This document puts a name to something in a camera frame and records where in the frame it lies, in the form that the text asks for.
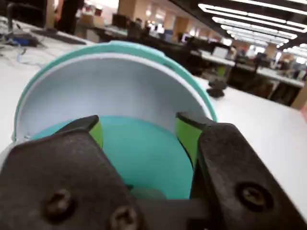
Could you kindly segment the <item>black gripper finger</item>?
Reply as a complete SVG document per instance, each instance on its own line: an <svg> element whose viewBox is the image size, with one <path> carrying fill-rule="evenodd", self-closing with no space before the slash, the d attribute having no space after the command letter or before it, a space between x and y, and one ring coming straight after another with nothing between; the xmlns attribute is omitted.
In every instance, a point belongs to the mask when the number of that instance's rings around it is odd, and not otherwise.
<svg viewBox="0 0 307 230"><path fill-rule="evenodd" d="M303 217L238 128L176 114L194 170L190 198L204 199L210 230L304 230Z"/></svg>
<svg viewBox="0 0 307 230"><path fill-rule="evenodd" d="M136 200L102 151L96 115L13 147L0 172L3 230L144 230Z"/></svg>

